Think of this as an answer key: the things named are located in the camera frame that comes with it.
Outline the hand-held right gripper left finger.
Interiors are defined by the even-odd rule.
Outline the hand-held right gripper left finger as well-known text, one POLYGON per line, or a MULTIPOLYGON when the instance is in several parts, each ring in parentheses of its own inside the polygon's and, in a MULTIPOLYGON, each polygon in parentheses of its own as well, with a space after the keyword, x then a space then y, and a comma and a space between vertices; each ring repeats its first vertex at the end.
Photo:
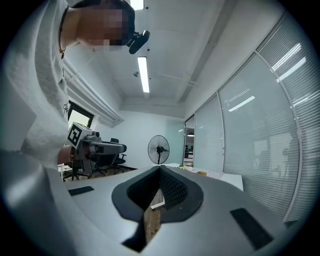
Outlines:
POLYGON ((50 189, 58 212, 70 233, 77 256, 159 256, 159 248, 147 245, 137 252, 123 245, 138 224, 121 217, 112 202, 112 191, 145 167, 113 176, 63 182, 55 169, 48 169, 50 189))

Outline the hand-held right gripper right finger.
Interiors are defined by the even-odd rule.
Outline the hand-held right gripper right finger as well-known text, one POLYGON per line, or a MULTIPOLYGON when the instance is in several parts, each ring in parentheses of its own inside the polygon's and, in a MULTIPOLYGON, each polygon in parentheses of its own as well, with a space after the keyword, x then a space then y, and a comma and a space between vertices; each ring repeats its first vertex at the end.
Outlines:
POLYGON ((287 231, 281 217, 227 179, 216 179, 170 167, 197 183, 204 195, 197 212, 188 220, 161 224, 147 244, 159 256, 248 256, 255 249, 239 227, 232 210, 246 209, 273 238, 287 231))

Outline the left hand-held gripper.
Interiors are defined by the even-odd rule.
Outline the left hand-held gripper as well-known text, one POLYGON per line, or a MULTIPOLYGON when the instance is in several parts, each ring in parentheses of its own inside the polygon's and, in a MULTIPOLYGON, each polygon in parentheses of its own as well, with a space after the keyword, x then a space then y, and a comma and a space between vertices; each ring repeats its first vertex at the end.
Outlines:
POLYGON ((127 150, 124 144, 103 142, 98 131, 78 122, 70 126, 65 144, 75 149, 76 159, 87 173, 92 171, 91 163, 98 163, 100 156, 116 156, 127 150))

